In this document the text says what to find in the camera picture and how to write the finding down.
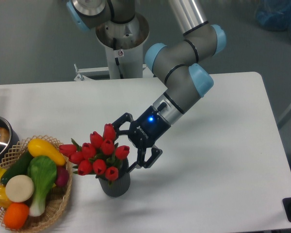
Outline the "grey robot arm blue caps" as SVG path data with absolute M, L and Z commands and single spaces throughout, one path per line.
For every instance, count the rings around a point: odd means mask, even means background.
M 166 86 L 166 91 L 137 119 L 125 113 L 114 123 L 138 150 L 131 168 L 149 168 L 162 154 L 155 142 L 213 87 L 212 77 L 199 65 L 226 46 L 225 32 L 209 24 L 197 0 L 171 0 L 183 41 L 168 47 L 152 45 L 143 53 L 149 36 L 147 20 L 132 0 L 70 0 L 66 6 L 83 31 L 95 29 L 104 46 L 111 79 L 140 78 L 143 67 Z

